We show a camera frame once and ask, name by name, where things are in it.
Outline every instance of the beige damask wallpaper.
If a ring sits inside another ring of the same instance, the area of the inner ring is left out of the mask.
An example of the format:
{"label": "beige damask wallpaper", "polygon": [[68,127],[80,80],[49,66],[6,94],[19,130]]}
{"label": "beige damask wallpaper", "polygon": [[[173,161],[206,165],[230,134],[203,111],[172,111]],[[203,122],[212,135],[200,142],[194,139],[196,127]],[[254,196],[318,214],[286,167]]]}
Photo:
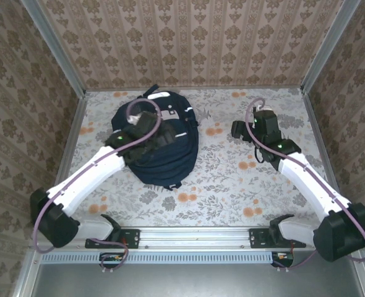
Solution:
{"label": "beige damask wallpaper", "polygon": [[365,1],[310,98],[342,193],[365,204]]}
{"label": "beige damask wallpaper", "polygon": [[343,0],[40,0],[88,90],[299,85]]}
{"label": "beige damask wallpaper", "polygon": [[76,104],[27,11],[0,0],[0,296],[12,293],[32,230],[28,198],[53,184]]}

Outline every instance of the navy blue backpack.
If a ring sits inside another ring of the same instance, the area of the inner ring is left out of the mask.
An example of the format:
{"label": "navy blue backpack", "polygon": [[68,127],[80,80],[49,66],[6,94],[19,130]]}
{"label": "navy blue backpack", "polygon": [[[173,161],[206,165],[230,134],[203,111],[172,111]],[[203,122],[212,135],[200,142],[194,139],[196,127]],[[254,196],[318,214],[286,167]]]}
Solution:
{"label": "navy blue backpack", "polygon": [[[139,98],[148,98],[157,88],[158,85],[154,85]],[[173,188],[181,187],[181,181],[194,169],[199,148],[199,134],[198,122],[188,100],[174,92],[165,93],[169,96],[154,98],[153,101],[161,109],[162,120],[167,121],[176,131],[175,141],[143,154],[140,160],[128,166],[143,183],[163,186],[171,191]],[[126,119],[128,104],[122,105],[111,120],[113,131],[131,125]],[[146,102],[136,106],[139,106],[140,111],[155,112],[154,107]]]}

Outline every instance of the purple cable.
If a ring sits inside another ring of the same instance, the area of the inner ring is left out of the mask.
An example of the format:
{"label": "purple cable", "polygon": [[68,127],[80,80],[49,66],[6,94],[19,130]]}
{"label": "purple cable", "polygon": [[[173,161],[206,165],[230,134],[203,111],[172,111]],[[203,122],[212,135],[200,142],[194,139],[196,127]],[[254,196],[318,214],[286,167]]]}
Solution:
{"label": "purple cable", "polygon": [[315,254],[317,253],[317,251],[316,250],[314,250],[313,251],[313,253],[312,254],[310,254],[310,256],[309,257],[307,257],[305,260],[303,260],[301,263],[299,263],[299,264],[296,264],[296,265],[294,265],[294,266],[291,266],[291,267],[286,267],[286,266],[284,266],[282,263],[280,263],[280,262],[277,262],[277,261],[275,261],[275,260],[273,260],[273,263],[275,263],[275,264],[277,264],[277,265],[279,265],[281,268],[285,268],[286,270],[288,269],[295,269],[295,268],[298,268],[298,267],[300,267],[300,266],[302,266],[302,265],[304,265],[306,262],[308,262]]}
{"label": "purple cable", "polygon": [[156,121],[154,127],[152,128],[152,130],[147,135],[141,137],[140,139],[137,139],[137,140],[131,142],[130,144],[123,145],[122,147],[117,148],[116,150],[113,150],[110,153],[107,153],[106,155],[104,155],[104,156],[100,157],[99,159],[95,160],[93,163],[89,164],[79,174],[77,174],[76,177],[71,179],[59,192],[57,192],[52,198],[50,198],[49,201],[47,201],[47,203],[44,205],[44,207],[41,209],[40,213],[38,214],[38,216],[36,218],[36,221],[35,221],[35,224],[34,224],[34,229],[33,229],[34,247],[35,247],[35,250],[37,252],[39,252],[40,254],[46,254],[46,253],[48,253],[48,252],[50,252],[54,249],[54,247],[50,247],[47,250],[43,250],[43,249],[40,249],[38,247],[38,228],[40,226],[40,222],[41,222],[42,217],[44,216],[44,214],[45,214],[46,210],[48,209],[48,207],[53,203],[53,201],[55,201],[56,198],[58,198],[60,195],[63,195],[64,191],[67,190],[68,187],[72,185],[72,183],[76,182],[82,175],[84,175],[84,173],[86,173],[90,168],[92,168],[93,166],[95,166],[96,164],[98,164],[99,162],[101,162],[102,160],[104,160],[105,158],[107,158],[111,155],[115,155],[115,154],[117,154],[118,152],[120,152],[122,150],[125,150],[125,149],[128,149],[129,147],[132,147],[133,145],[137,145],[137,144],[139,144],[143,141],[146,141],[148,138],[150,138],[152,135],[154,135],[154,133],[158,130],[158,128],[160,126],[160,123],[161,123],[161,120],[162,120],[161,111],[160,111],[159,106],[151,100],[148,100],[148,99],[145,99],[145,98],[140,98],[140,99],[136,99],[136,100],[130,102],[129,105],[127,106],[127,109],[126,109],[126,117],[128,118],[130,116],[130,114],[129,114],[130,110],[132,109],[132,107],[134,105],[138,104],[139,102],[148,102],[148,103],[152,104],[155,107],[155,110],[157,111],[157,116],[158,117],[157,117],[157,121]]}
{"label": "purple cable", "polygon": [[[112,242],[112,241],[104,241],[104,240],[98,240],[96,238],[90,238],[90,240],[96,242],[96,243],[101,243],[101,244],[109,244],[109,245],[112,245],[112,246],[121,246],[122,248],[124,248],[125,250],[125,255],[124,257],[122,258],[122,260],[120,261],[120,263],[113,268],[113,270],[117,270],[118,268],[121,268],[121,266],[125,263],[128,255],[129,255],[129,249],[127,248],[127,246],[123,243],[117,243],[117,242]],[[106,267],[104,267],[104,260],[111,257],[112,255],[106,255],[106,256],[103,256],[101,258],[101,262],[100,262],[100,266],[103,268],[103,269],[106,269]]]}
{"label": "purple cable", "polygon": [[[254,107],[254,104],[258,101],[261,101],[261,108],[263,108],[265,106],[265,100],[263,98],[256,98],[253,102],[251,102],[249,104],[249,106],[247,107],[246,110],[246,127],[247,127],[247,131],[250,134],[251,138],[253,139],[253,141],[259,145],[260,147],[262,147],[264,150],[267,150],[270,153],[273,153],[279,157],[285,158],[287,160],[290,160],[296,164],[298,164],[300,167],[304,168],[304,170],[306,170],[313,178],[314,180],[320,185],[320,187],[331,197],[331,199],[333,201],[335,201],[336,204],[338,204],[338,206],[342,209],[342,211],[344,211],[346,213],[346,215],[348,216],[348,218],[353,222],[353,224],[356,226],[356,228],[360,231],[360,233],[362,234],[364,240],[365,240],[365,231],[362,228],[362,226],[357,222],[357,220],[354,218],[354,216],[352,216],[352,214],[349,212],[349,210],[342,204],[342,202],[340,202],[336,196],[333,194],[332,191],[330,191],[330,189],[316,176],[316,174],[310,170],[309,168],[305,168],[305,164],[303,164],[302,162],[289,157],[288,155],[285,155],[284,153],[280,153],[277,152],[276,150],[272,150],[271,148],[267,147],[266,145],[262,144],[256,137],[255,135],[252,133],[250,125],[249,125],[249,120],[250,120],[250,112],[252,110],[252,108]],[[350,259],[352,259],[353,261],[356,262],[365,262],[365,257],[362,259],[359,258],[353,258],[350,257]]]}

